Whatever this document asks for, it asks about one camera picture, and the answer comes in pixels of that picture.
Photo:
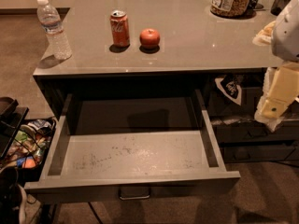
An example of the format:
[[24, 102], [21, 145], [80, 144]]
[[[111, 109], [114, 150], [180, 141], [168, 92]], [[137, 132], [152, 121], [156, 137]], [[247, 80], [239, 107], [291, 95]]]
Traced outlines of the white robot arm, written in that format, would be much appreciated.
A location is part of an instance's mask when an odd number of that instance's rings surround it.
[[291, 0], [253, 41], [268, 43], [272, 53], [283, 60], [280, 67], [267, 68], [263, 95], [254, 114], [255, 120], [273, 132], [299, 96], [299, 0]]

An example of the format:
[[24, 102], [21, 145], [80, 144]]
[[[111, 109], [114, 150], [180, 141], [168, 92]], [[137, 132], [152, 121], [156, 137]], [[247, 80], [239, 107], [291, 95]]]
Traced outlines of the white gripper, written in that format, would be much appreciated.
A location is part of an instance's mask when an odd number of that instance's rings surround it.
[[299, 63], [284, 62], [268, 68], [263, 80], [263, 95], [254, 119], [273, 132], [283, 121], [283, 114], [299, 96]]

